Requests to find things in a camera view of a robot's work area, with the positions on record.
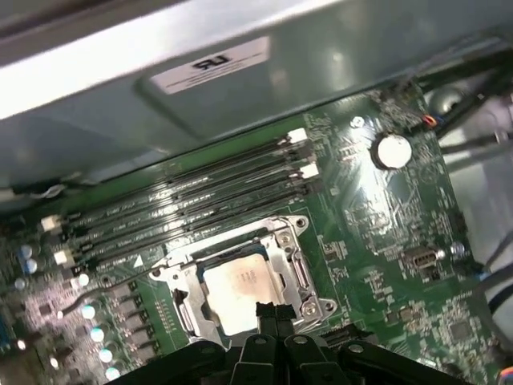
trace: black ram slot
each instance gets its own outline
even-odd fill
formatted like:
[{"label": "black ram slot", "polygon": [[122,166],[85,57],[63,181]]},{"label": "black ram slot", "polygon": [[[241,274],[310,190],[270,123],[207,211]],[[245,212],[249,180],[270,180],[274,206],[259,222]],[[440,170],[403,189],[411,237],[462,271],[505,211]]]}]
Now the black ram slot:
[{"label": "black ram slot", "polygon": [[110,225],[113,223],[115,224],[116,222],[121,220],[129,221],[130,217],[135,217],[138,214],[141,214],[148,210],[162,209],[167,205],[178,205],[181,201],[184,200],[184,197],[187,197],[187,200],[193,199],[193,197],[189,197],[188,194],[196,193],[197,196],[206,195],[210,193],[214,188],[220,187],[222,184],[226,184],[228,182],[230,182],[230,184],[235,184],[243,180],[256,178],[263,173],[275,172],[280,166],[283,168],[284,166],[286,166],[286,163],[282,159],[277,159],[273,160],[272,162],[256,166],[252,169],[252,174],[250,176],[248,175],[247,171],[243,171],[238,172],[234,175],[224,176],[219,180],[213,180],[212,182],[207,182],[205,184],[195,185],[192,186],[191,189],[173,193],[171,196],[166,197],[161,201],[149,202],[147,205],[138,205],[134,209],[124,210],[117,216],[110,216],[105,218],[104,220],[95,221],[91,223],[91,225],[77,226],[76,228],[71,228],[69,230],[70,233],[68,233],[68,236],[73,235],[74,231],[76,233],[82,234],[81,237],[83,237],[84,235],[92,235],[91,231],[94,231],[95,233],[101,233],[102,231],[106,231],[101,229],[102,226]]},{"label": "black ram slot", "polygon": [[189,226],[186,229],[180,229],[183,232],[176,234],[174,233],[164,233],[159,234],[155,237],[150,237],[141,242],[137,242],[135,244],[129,245],[124,249],[117,250],[116,253],[103,255],[102,257],[93,258],[89,261],[85,261],[85,265],[88,269],[95,269],[99,265],[106,265],[108,263],[112,263],[113,261],[120,259],[122,257],[130,257],[133,254],[143,252],[144,250],[151,249],[158,245],[162,245],[165,242],[173,241],[179,237],[187,237],[193,235],[194,233],[198,233],[201,231],[205,231],[212,227],[223,226],[223,224],[227,221],[232,220],[234,217],[238,217],[240,215],[249,215],[252,213],[263,212],[267,209],[271,209],[276,205],[283,205],[292,199],[297,199],[304,197],[310,193],[309,186],[307,184],[302,184],[301,186],[297,186],[296,191],[292,192],[282,192],[279,194],[274,194],[270,197],[262,198],[260,200],[254,201],[249,205],[241,206],[237,209],[234,209],[232,213],[225,213],[221,218],[211,219],[208,218],[208,221],[201,221],[201,223],[196,223],[194,226]]},{"label": "black ram slot", "polygon": [[161,190],[164,190],[167,188],[166,185],[163,185],[160,188],[156,188],[156,185],[162,184],[162,183],[183,183],[185,180],[191,180],[198,176],[201,176],[203,174],[208,174],[210,172],[219,172],[223,171],[227,168],[231,168],[234,165],[239,165],[243,163],[248,163],[249,161],[253,161],[255,159],[258,159],[262,156],[268,156],[270,153],[275,152],[280,149],[286,149],[287,147],[292,146],[284,146],[281,147],[278,143],[281,141],[281,139],[276,139],[271,142],[268,142],[266,144],[262,144],[261,146],[252,148],[251,150],[248,150],[246,152],[242,152],[239,154],[236,154],[234,156],[230,156],[228,158],[218,160],[217,162],[207,164],[203,167],[196,168],[191,171],[182,172],[180,174],[177,174],[174,177],[162,179],[160,181],[157,181],[155,184],[152,184],[151,186],[138,188],[136,190],[132,190],[130,192],[118,195],[117,197],[113,197],[107,201],[102,202],[101,205],[97,205],[85,212],[77,212],[77,213],[70,213],[67,215],[67,219],[70,222],[80,220],[82,217],[91,214],[94,214],[96,211],[104,212],[108,210],[109,206],[112,205],[119,205],[119,201],[129,201],[131,199],[135,199],[136,197],[140,195],[147,195],[148,193],[158,193]]},{"label": "black ram slot", "polygon": [[186,208],[176,213],[167,215],[165,217],[160,217],[151,223],[144,222],[143,224],[137,224],[135,228],[129,228],[128,231],[123,233],[117,233],[114,237],[105,237],[97,242],[88,242],[80,246],[80,251],[82,253],[91,252],[94,248],[97,247],[107,247],[106,244],[110,242],[121,242],[121,237],[131,236],[135,237],[140,232],[149,232],[152,230],[156,230],[159,227],[169,225],[174,221],[178,220],[187,220],[187,217],[201,217],[201,213],[208,213],[213,210],[213,213],[209,215],[209,217],[218,215],[222,213],[224,210],[229,209],[228,203],[234,201],[236,199],[242,199],[244,197],[250,197],[259,191],[266,190],[267,188],[278,187],[281,184],[284,188],[288,187],[288,184],[291,184],[293,181],[289,178],[289,172],[285,174],[280,174],[278,177],[272,178],[271,180],[255,180],[251,183],[243,186],[244,188],[239,191],[230,192],[225,196],[221,196],[212,201],[202,201],[199,205],[196,205],[191,208]]}]

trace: capacitor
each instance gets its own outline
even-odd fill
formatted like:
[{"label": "capacitor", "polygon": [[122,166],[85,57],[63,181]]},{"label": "capacitor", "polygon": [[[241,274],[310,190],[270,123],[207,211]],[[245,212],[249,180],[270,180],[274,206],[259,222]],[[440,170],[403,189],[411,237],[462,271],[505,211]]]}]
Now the capacitor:
[{"label": "capacitor", "polygon": [[28,282],[25,278],[16,278],[16,281],[14,281],[14,288],[18,291],[23,291],[26,289],[26,286],[28,285]]},{"label": "capacitor", "polygon": [[118,379],[119,377],[121,377],[123,370],[124,370],[124,363],[122,361],[116,361],[113,365],[110,365],[105,370],[105,377],[107,377],[107,379],[109,381]]},{"label": "capacitor", "polygon": [[89,285],[90,278],[87,274],[81,273],[77,278],[71,279],[71,287],[74,289],[80,289]]},{"label": "capacitor", "polygon": [[25,271],[28,274],[34,274],[36,271],[38,271],[38,263],[35,259],[29,258],[25,262]]},{"label": "capacitor", "polygon": [[97,302],[92,302],[88,305],[83,306],[80,311],[85,319],[93,319],[97,315],[98,310],[99,304]]},{"label": "capacitor", "polygon": [[106,323],[103,323],[101,325],[93,327],[89,335],[91,336],[91,339],[94,342],[102,342],[105,339],[105,336],[107,335],[109,330],[110,327]]},{"label": "capacitor", "polygon": [[25,244],[19,246],[18,256],[20,259],[27,260],[34,254],[34,248],[31,245]]},{"label": "capacitor", "polygon": [[102,363],[109,363],[119,353],[119,346],[117,343],[110,341],[98,353],[99,360]]}]

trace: port connector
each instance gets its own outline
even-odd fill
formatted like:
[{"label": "port connector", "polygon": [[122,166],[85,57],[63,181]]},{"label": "port connector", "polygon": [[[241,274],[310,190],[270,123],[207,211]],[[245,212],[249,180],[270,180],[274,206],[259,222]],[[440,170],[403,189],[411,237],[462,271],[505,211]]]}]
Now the port connector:
[{"label": "port connector", "polygon": [[425,269],[436,265],[438,260],[437,250],[428,247],[419,247],[405,252],[406,260],[417,269]]}]

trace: motherboard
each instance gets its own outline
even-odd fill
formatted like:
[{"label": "motherboard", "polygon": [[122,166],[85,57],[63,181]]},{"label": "motherboard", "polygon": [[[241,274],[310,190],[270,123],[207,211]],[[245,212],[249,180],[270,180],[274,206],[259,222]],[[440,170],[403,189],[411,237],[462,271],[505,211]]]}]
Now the motherboard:
[{"label": "motherboard", "polygon": [[368,91],[4,221],[0,381],[103,384],[198,339],[228,349],[274,302],[332,348],[495,383],[465,221],[418,123]]}]

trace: screw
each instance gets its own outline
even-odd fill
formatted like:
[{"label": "screw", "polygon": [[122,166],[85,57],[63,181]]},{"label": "screw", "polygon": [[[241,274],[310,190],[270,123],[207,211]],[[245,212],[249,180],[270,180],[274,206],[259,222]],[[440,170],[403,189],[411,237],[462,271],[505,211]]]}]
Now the screw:
[{"label": "screw", "polygon": [[308,342],[308,339],[306,339],[306,337],[303,337],[302,335],[298,335],[297,337],[294,337],[293,341],[298,345],[305,345]]},{"label": "screw", "polygon": [[349,125],[352,127],[352,128],[362,128],[363,126],[365,126],[366,124],[366,120],[363,119],[361,116],[355,116],[351,119],[351,122],[349,123]]},{"label": "screw", "polygon": [[450,246],[450,252],[453,255],[457,255],[458,257],[461,257],[465,253],[465,245],[462,242],[454,242]]},{"label": "screw", "polygon": [[360,345],[357,345],[357,344],[349,345],[348,349],[350,351],[352,351],[353,353],[363,353],[363,347],[361,347]]},{"label": "screw", "polygon": [[304,315],[314,315],[317,313],[317,307],[315,303],[306,303],[303,305],[303,314]]},{"label": "screw", "polygon": [[290,242],[290,236],[289,236],[288,233],[281,234],[281,238],[280,239],[281,239],[281,241],[283,243],[289,243]]}]

